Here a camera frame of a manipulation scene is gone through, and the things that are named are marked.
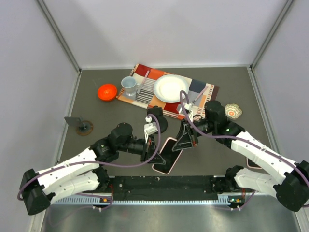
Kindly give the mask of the black clamp phone stand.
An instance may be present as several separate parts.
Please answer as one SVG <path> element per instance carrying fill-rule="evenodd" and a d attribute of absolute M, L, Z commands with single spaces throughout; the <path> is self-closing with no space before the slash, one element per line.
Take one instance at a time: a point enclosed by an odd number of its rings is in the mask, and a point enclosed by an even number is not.
<path fill-rule="evenodd" d="M 153 114 L 156 117 L 156 119 L 159 122 L 161 133 L 164 133 L 168 128 L 168 122 L 166 118 L 163 116 L 163 109 L 156 105 L 152 108 L 148 107 L 146 112 L 147 112 L 147 115 Z"/>

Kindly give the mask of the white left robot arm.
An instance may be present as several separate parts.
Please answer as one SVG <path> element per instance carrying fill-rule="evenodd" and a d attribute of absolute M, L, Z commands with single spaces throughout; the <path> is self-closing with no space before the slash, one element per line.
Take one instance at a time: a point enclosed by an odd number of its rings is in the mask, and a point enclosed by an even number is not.
<path fill-rule="evenodd" d="M 23 201 L 28 215 L 36 215 L 50 205 L 85 191 L 106 191 L 110 178 L 104 166 L 112 166 L 121 151 L 140 155 L 139 166 L 165 164 L 158 152 L 154 133 L 161 133 L 157 122 L 144 126 L 144 138 L 136 139 L 128 123 L 120 123 L 111 133 L 86 148 L 80 154 L 51 168 L 24 172 L 18 199 Z"/>

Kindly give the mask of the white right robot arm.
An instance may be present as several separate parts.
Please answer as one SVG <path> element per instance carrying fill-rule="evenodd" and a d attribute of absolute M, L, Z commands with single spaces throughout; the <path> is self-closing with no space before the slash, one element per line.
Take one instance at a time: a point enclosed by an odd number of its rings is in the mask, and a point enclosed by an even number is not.
<path fill-rule="evenodd" d="M 193 121 L 191 105 L 181 103 L 185 119 L 172 151 L 198 145 L 198 137 L 215 139 L 230 150 L 242 154 L 266 171 L 266 174 L 234 166 L 226 171 L 225 185 L 230 191 L 253 189 L 276 198 L 285 208 L 297 212 L 309 205 L 309 164 L 296 162 L 274 152 L 253 138 L 243 127 L 228 119 L 219 101 L 205 103 L 205 117 Z"/>

